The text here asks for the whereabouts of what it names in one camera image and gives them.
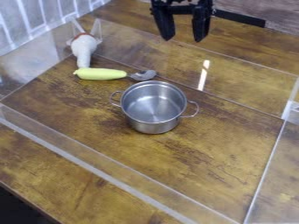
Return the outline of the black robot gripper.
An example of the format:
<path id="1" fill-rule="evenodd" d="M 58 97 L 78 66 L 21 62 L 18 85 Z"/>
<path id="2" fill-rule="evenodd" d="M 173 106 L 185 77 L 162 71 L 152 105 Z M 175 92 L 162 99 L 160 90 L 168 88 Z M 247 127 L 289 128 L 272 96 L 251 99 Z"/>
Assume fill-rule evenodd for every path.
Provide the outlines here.
<path id="1" fill-rule="evenodd" d="M 192 34 L 200 42 L 209 33 L 212 0 L 150 0 L 150 13 L 164 40 L 175 35 L 173 14 L 192 14 Z"/>

